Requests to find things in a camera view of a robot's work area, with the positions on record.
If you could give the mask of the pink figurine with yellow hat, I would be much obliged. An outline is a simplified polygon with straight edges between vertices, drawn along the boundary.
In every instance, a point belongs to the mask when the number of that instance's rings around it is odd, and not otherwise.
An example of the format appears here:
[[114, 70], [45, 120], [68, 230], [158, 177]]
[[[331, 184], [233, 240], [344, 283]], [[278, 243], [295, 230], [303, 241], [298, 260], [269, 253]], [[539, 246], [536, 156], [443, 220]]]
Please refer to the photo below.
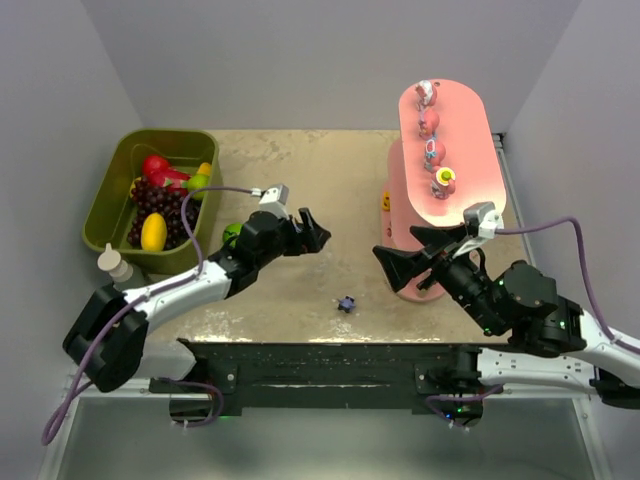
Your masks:
[[456, 190], [456, 174], [449, 167], [438, 167], [431, 176], [431, 194], [439, 200], [446, 200]]

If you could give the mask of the yellow duck figurine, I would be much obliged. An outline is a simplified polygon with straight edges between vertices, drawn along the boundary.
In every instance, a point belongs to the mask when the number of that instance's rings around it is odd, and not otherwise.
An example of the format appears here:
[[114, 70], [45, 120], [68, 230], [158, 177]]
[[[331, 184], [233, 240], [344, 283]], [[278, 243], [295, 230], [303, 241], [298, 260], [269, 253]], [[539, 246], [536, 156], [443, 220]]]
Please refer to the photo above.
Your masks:
[[382, 196], [382, 209], [389, 211], [391, 209], [390, 193], [386, 191]]

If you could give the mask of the purple star figurine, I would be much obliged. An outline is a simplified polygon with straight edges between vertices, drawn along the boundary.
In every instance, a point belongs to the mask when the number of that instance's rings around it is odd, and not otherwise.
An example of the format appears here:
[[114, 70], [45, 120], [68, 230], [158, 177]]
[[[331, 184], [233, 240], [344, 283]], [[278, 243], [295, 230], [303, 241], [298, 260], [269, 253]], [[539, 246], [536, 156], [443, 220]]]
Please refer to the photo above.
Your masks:
[[351, 313], [356, 308], [356, 301], [351, 296], [345, 296], [337, 300], [337, 310], [344, 313]]

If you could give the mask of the pink figurine with blue glasses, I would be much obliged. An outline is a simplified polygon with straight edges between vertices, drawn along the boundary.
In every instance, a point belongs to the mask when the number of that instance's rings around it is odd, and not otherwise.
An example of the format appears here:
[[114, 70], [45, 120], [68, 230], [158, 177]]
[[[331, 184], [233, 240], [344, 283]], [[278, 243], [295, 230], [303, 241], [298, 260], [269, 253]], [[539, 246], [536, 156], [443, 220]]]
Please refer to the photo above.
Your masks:
[[446, 148], [436, 136], [425, 142], [424, 168], [429, 173], [434, 173], [442, 166], [445, 156]]

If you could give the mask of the pink pig figurine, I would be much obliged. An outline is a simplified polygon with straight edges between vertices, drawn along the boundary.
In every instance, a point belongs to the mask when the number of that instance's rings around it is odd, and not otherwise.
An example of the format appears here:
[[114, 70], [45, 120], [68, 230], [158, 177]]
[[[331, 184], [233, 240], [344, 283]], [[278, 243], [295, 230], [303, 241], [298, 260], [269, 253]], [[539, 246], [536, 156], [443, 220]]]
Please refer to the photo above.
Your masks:
[[424, 140], [429, 140], [436, 134], [436, 130], [440, 124], [439, 114], [433, 109], [428, 108], [419, 112], [418, 128], [419, 136]]

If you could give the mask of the red white figurine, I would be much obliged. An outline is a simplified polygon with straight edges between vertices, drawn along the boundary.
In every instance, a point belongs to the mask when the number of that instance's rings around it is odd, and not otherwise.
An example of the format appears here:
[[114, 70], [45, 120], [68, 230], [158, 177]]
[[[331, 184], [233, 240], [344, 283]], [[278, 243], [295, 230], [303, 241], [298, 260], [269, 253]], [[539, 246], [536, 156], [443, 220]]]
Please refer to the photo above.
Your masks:
[[433, 107], [437, 100], [437, 87], [430, 80], [421, 80], [415, 84], [417, 95], [416, 108], [422, 112]]

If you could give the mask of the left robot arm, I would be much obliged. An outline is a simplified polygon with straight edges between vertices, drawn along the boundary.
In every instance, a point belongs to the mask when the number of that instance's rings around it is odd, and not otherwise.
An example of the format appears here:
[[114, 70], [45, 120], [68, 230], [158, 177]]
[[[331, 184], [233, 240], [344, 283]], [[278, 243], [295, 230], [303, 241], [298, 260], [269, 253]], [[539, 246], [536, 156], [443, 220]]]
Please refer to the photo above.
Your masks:
[[299, 219], [256, 211], [239, 236], [202, 263], [147, 287], [94, 291], [63, 341], [63, 350], [99, 391], [116, 390], [139, 369], [146, 338], [164, 323], [253, 285], [261, 269], [284, 256], [320, 252], [331, 232], [307, 208]]

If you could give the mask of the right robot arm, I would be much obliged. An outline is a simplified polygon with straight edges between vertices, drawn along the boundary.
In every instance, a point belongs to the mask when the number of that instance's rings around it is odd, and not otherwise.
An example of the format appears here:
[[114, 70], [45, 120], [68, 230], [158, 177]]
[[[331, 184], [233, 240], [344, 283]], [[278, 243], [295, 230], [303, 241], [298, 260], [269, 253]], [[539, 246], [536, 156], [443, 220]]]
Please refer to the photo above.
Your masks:
[[373, 254], [394, 291], [418, 278], [439, 284], [486, 336], [508, 337], [504, 350], [478, 347], [474, 371], [485, 386], [540, 385], [596, 394], [611, 407], [639, 407], [639, 342], [606, 326], [595, 308], [558, 293], [553, 278], [524, 260], [491, 278], [472, 252], [496, 227], [414, 227], [417, 251], [376, 246]]

